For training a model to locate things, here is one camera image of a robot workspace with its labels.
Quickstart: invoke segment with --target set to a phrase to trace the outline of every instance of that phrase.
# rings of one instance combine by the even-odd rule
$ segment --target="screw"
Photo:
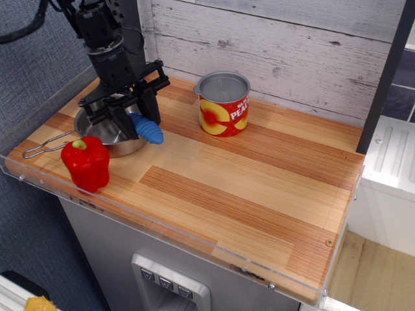
[[[326,240],[326,246],[332,248],[335,243],[332,240]]]

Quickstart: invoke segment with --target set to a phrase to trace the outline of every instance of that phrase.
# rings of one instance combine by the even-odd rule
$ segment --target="wooden countertop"
[[[96,196],[70,186],[60,151],[32,159],[21,154],[72,130],[79,99],[97,81],[16,147],[7,167],[315,302],[335,249],[327,241],[337,243],[362,168],[364,156],[354,152],[361,129],[250,99],[247,128],[233,137],[214,137],[198,125],[194,84],[171,82],[158,94],[165,142],[111,159],[110,183]],[[49,146],[77,138],[74,133]]]

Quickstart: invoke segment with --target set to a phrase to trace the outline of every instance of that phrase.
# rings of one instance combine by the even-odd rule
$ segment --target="wooden wall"
[[[251,97],[362,127],[405,0],[138,0],[148,61],[197,82],[218,70]]]

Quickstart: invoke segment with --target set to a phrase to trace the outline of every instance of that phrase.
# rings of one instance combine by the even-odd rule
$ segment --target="metal pot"
[[[131,113],[131,112],[139,113],[139,109],[136,105],[126,108],[125,111],[127,113]],[[103,120],[94,126],[91,125],[88,121],[88,118],[86,116],[86,112],[84,109],[81,109],[78,112],[77,116],[75,117],[74,127],[75,129],[70,132],[63,133],[62,135],[48,139],[43,144],[24,151],[22,156],[25,159],[30,159],[44,152],[52,152],[52,151],[59,150],[63,148],[65,145],[63,144],[62,146],[58,146],[56,148],[45,149],[45,150],[36,152],[35,154],[28,155],[29,153],[44,147],[51,141],[55,141],[73,132],[77,132],[79,137],[85,137],[85,136],[98,137],[102,141],[104,146],[107,147],[108,151],[110,151],[110,157],[126,156],[128,154],[131,154],[141,149],[147,143],[146,140],[144,140],[141,137],[139,137],[139,139],[136,139],[136,140],[127,139],[124,133],[121,132],[120,129],[118,129],[118,127],[111,120],[108,120],[108,119]]]

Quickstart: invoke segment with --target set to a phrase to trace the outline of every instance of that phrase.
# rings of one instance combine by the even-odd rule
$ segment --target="can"
[[[199,97],[199,123],[215,136],[232,136],[248,124],[247,78],[231,71],[217,71],[201,78],[193,91]]]

